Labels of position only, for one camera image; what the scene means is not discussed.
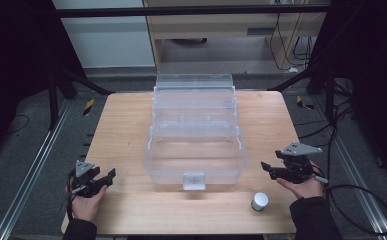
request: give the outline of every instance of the dark curtain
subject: dark curtain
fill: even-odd
[[[350,10],[327,15],[312,56],[325,64],[310,86],[324,86],[328,65],[335,77],[351,79],[359,122],[387,167],[387,1],[362,2],[333,0]]]
[[[52,71],[64,67],[86,77],[61,20],[28,14],[54,9],[50,0],[0,0],[0,139],[19,101],[48,89]],[[55,78],[65,97],[75,96],[71,79]]]

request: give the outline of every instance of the wooden table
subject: wooden table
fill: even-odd
[[[142,159],[152,119],[152,95],[112,94],[104,107],[86,158],[86,162],[101,167],[101,175],[112,168],[117,173],[95,220],[99,234],[296,231],[289,212],[289,205],[295,200],[293,194],[272,181],[260,166],[262,160],[283,166],[274,151],[297,141],[279,92],[237,91],[248,167],[237,184],[207,185],[205,191],[183,191],[182,185],[157,185],[145,171]],[[262,212],[250,206],[257,192],[264,192],[269,198]],[[67,221],[65,218],[62,231]]]

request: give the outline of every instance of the clear plastic box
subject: clear plastic box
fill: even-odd
[[[231,75],[158,75],[143,165],[157,184],[234,184],[246,167]]]

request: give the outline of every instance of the wire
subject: wire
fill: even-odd
[[[293,126],[303,126],[303,125],[307,125],[307,124],[311,124],[311,123],[318,123],[318,122],[325,122],[324,120],[320,120],[320,121],[311,121],[311,122],[305,122],[305,123],[297,123],[297,124],[294,124]]]
[[[313,16],[312,18],[308,18],[308,19],[305,19],[305,21],[312,21],[314,19],[316,19],[317,17],[319,17],[322,13],[318,13],[317,15]]]
[[[68,173],[66,179],[66,214],[68,215],[68,219],[72,220],[74,216],[72,215],[72,202],[74,201],[76,194],[72,194],[71,180],[75,175],[75,168],[71,169]]]
[[[274,31],[273,31],[273,33],[271,34],[271,38],[270,38],[270,49],[271,49],[271,53],[272,53],[272,55],[273,55],[273,58],[276,59],[275,54],[274,54],[274,51],[273,51],[273,49],[272,49],[272,40],[273,40],[273,37],[274,37],[274,34],[276,33],[276,31],[278,31],[278,35],[279,35],[279,37],[280,37],[281,46],[282,46],[283,52],[284,52],[284,57],[286,58],[287,62],[289,62],[289,63],[292,65],[292,67],[300,67],[300,66],[303,66],[303,64],[292,63],[292,62],[289,60],[289,57],[287,56],[287,50],[286,50],[286,47],[285,47],[285,45],[284,45],[284,41],[283,41],[283,38],[282,38],[282,36],[281,36],[281,31],[280,31],[280,13],[277,14],[277,21],[276,21],[276,23],[275,23]],[[284,68],[278,66],[277,61],[275,61],[275,64],[276,64],[276,66],[277,66],[277,68],[278,68],[279,70],[282,70],[282,71],[288,70],[288,69],[284,69]]]
[[[300,136],[300,137],[298,137],[298,138],[299,138],[299,139],[303,139],[303,138],[308,138],[308,137],[314,136],[314,135],[316,135],[317,133],[323,131],[324,129],[326,129],[326,128],[330,127],[330,126],[331,126],[331,124],[328,123],[328,124],[326,124],[324,127],[318,129],[317,131],[312,132],[312,133],[309,133],[309,134],[304,135],[304,136]]]
[[[302,39],[303,39],[302,37],[298,37],[296,39],[295,46],[293,47],[293,57],[297,60],[304,61],[303,65],[306,69],[308,67],[308,63],[311,59],[313,42],[312,42],[312,37],[307,37],[307,44],[306,44],[305,53],[296,53],[299,42],[301,43],[301,45],[303,45]]]
[[[314,171],[314,173],[317,175],[317,176],[320,176],[320,177],[323,177],[325,178],[325,175],[324,175],[324,172],[323,170],[321,170],[320,167],[318,167],[317,165],[314,165],[314,164],[311,164],[313,168],[316,168],[318,170],[318,172]]]
[[[383,199],[379,196],[377,196],[375,193],[371,192],[370,190],[366,189],[366,188],[363,188],[363,187],[360,187],[360,186],[356,186],[356,185],[351,185],[351,184],[339,184],[339,185],[336,185],[336,186],[333,186],[333,187],[329,187],[329,188],[326,188],[326,191],[328,192],[328,194],[331,196],[331,201],[332,203],[334,204],[334,207],[337,209],[337,211],[339,211],[339,213],[344,217],[346,218],[350,223],[352,223],[352,225],[354,225],[355,227],[361,229],[362,231],[368,233],[368,234],[371,234],[373,236],[386,236],[387,235],[387,231],[385,232],[375,232],[373,231],[372,229],[367,229],[361,225],[359,225],[358,223],[356,223],[355,221],[352,220],[351,217],[349,217],[338,205],[338,203],[336,202],[336,199],[333,195],[333,190],[334,189],[340,189],[340,188],[352,188],[352,189],[359,189],[361,191],[364,191],[370,195],[372,195],[379,203],[381,203],[383,205],[383,207],[387,210],[387,204],[386,202],[383,201]]]
[[[12,130],[12,131],[6,132],[6,134],[11,134],[11,133],[19,132],[22,129],[24,129],[30,123],[30,118],[28,116],[26,116],[26,115],[19,114],[19,115],[16,115],[15,117],[24,117],[27,121],[25,122],[25,124],[22,127],[18,128],[16,130]]]
[[[352,97],[353,92],[349,89],[349,86],[347,84],[348,82],[346,82],[346,86],[344,86],[334,80],[334,85],[340,91],[341,95],[344,95],[346,97]]]
[[[352,107],[347,107],[347,108],[343,109],[342,111],[339,110],[341,108],[341,106],[343,106],[344,104],[347,104],[347,103],[349,103],[349,100],[346,100],[346,101],[342,102],[341,104],[339,104],[337,106],[335,114],[334,114],[335,117],[334,117],[332,122],[327,124],[325,127],[321,128],[320,130],[316,131],[315,133],[308,134],[308,136],[312,136],[312,135],[316,134],[317,132],[320,132],[322,129],[327,128],[328,126],[333,127],[333,130],[332,130],[331,135],[330,135],[329,142],[327,143],[328,150],[327,150],[327,178],[326,179],[329,180],[329,182],[330,182],[330,166],[331,166],[331,146],[332,146],[333,141],[334,141],[334,139],[335,139],[335,137],[337,135],[337,132],[338,132],[337,122],[339,120],[343,119],[347,114],[353,112]],[[323,175],[323,171],[321,169],[319,169],[319,168],[317,168],[317,169],[320,172],[320,174]],[[374,192],[372,192],[372,191],[370,191],[370,190],[368,190],[366,188],[363,188],[363,187],[360,187],[360,186],[356,186],[356,185],[352,185],[352,184],[339,184],[339,185],[331,186],[331,187],[328,187],[328,188],[325,189],[326,190],[325,194],[326,194],[326,201],[327,201],[327,203],[330,203],[330,201],[331,201],[333,203],[333,207],[337,211],[339,211],[339,213],[347,221],[349,221],[353,226],[355,226],[356,228],[362,230],[363,232],[368,233],[368,234],[373,235],[373,236],[386,236],[387,235],[387,231],[385,231],[385,232],[376,232],[376,231],[374,231],[372,229],[367,229],[367,228],[363,227],[362,225],[358,224],[357,222],[353,221],[352,218],[350,216],[348,216],[341,209],[341,207],[337,203],[336,198],[335,198],[335,196],[333,194],[333,190],[341,189],[341,188],[353,188],[353,189],[358,189],[358,190],[364,191],[364,192],[366,192],[368,194],[371,194],[379,203],[381,203],[381,205],[383,206],[383,208],[386,211],[387,211],[387,204],[378,195],[376,195]]]

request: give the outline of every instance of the black frame pole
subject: black frame pole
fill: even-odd
[[[311,13],[341,10],[330,4],[282,4],[282,5],[226,5],[226,6],[183,6],[183,7],[140,7],[101,9],[57,9],[56,11],[31,11],[30,15],[59,18],[81,17],[127,17],[166,15],[210,15],[210,14],[253,14],[253,13]]]

